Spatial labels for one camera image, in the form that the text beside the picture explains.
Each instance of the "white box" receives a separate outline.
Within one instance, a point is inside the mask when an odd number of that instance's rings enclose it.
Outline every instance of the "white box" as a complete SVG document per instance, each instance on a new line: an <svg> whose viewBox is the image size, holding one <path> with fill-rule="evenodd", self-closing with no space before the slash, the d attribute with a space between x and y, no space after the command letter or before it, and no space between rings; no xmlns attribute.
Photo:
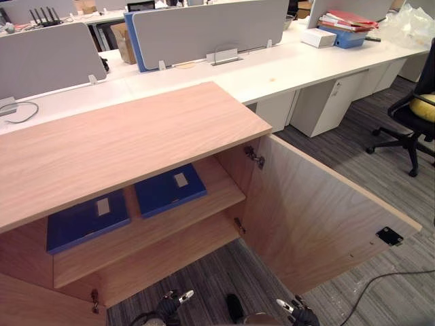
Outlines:
<svg viewBox="0 0 435 326"><path fill-rule="evenodd" d="M315 46L316 48L325 48L333 46L337 35L321 29L306 29L300 36L301 42Z"/></svg>

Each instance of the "yellow cushion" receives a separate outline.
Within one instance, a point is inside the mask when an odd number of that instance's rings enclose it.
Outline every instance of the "yellow cushion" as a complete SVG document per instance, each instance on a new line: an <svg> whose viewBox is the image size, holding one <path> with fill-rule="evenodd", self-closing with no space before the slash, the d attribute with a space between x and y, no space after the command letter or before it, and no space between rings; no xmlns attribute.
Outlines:
<svg viewBox="0 0 435 326"><path fill-rule="evenodd" d="M425 94L421 95L421 97L435 102L435 94ZM419 100L418 98L414 98L411 103L409 103L409 107L415 115L418 115L424 120L435 122L435 106Z"/></svg>

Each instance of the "door hinge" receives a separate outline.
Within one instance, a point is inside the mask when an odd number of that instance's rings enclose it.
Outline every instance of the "door hinge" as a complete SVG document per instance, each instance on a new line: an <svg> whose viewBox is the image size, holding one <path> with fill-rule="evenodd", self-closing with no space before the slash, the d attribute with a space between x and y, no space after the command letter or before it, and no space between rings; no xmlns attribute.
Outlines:
<svg viewBox="0 0 435 326"><path fill-rule="evenodd" d="M98 309L99 301L98 301L98 290L93 289L90 293L90 297L92 298L92 302L94 303L94 306L92 307L92 312L95 314L99 314L100 311Z"/></svg>
<svg viewBox="0 0 435 326"><path fill-rule="evenodd" d="M240 233L246 234L246 229L243 227L242 222L240 222L240 219L236 217L234 219L234 222L236 223L237 227L239 228Z"/></svg>
<svg viewBox="0 0 435 326"><path fill-rule="evenodd" d="M246 146L243 150L245 151L246 156L251 160L257 162L258 167L260 168L260 170L262 170L266 159L264 159L262 156L258 157L257 154L254 152L252 146Z"/></svg>
<svg viewBox="0 0 435 326"><path fill-rule="evenodd" d="M381 231L376 233L376 236L389 246L399 246L402 244L403 236L394 232L389 227L385 226Z"/></svg>

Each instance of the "black cable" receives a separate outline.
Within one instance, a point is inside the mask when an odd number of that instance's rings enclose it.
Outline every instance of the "black cable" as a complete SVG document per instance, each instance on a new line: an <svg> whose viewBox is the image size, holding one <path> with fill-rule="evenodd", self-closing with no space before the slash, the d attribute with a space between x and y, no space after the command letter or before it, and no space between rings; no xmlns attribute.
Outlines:
<svg viewBox="0 0 435 326"><path fill-rule="evenodd" d="M3 110L3 109L6 108L6 107L13 107L14 105L17 105L17 107L18 107L18 106L20 106L21 104L32 104L32 105L34 105L34 106L36 107L36 110L35 110L35 112L33 112L29 117L27 117L27 118L24 119L24 120L21 120L21 121L10 121L10 120L6 120L6 122L8 122L8 123L10 123L10 124L21 124L21 123L26 122L27 120L31 119L32 117L34 117L34 116L36 115L36 113L38 113L38 111L39 111L39 105L38 105L38 104L36 104L36 103L34 103L34 102L28 102L28 101L6 104L6 105L0 107L0 111Z"/></svg>
<svg viewBox="0 0 435 326"><path fill-rule="evenodd" d="M349 314L349 316L347 316L347 318L345 319L345 321L343 321L340 326L343 326L345 323L347 323L347 321L352 317L353 313L356 311L356 308L358 307L358 304L360 303L362 296L364 295L364 293L366 292L367 288L369 287L370 284L372 284L375 280L377 280L378 278L383 278L386 276L393 276L393 275L418 275L418 274L429 274L429 273L434 273L435 270L424 270L422 272L396 272L396 273L388 273L388 274L382 274L379 276L376 276L375 278L372 278L367 285L365 286L364 290L362 290L360 296L358 297L358 300L356 300L355 305L353 305L352 310Z"/></svg>

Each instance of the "shoe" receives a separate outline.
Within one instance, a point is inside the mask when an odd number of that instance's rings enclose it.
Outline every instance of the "shoe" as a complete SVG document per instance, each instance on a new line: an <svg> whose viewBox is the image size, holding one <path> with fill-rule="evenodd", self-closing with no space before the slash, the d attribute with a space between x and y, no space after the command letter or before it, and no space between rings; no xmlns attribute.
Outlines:
<svg viewBox="0 0 435 326"><path fill-rule="evenodd" d="M228 294L226 296L226 305L228 307L228 312L230 313L231 320L234 324L241 321L245 312L243 311L240 300L235 294Z"/></svg>

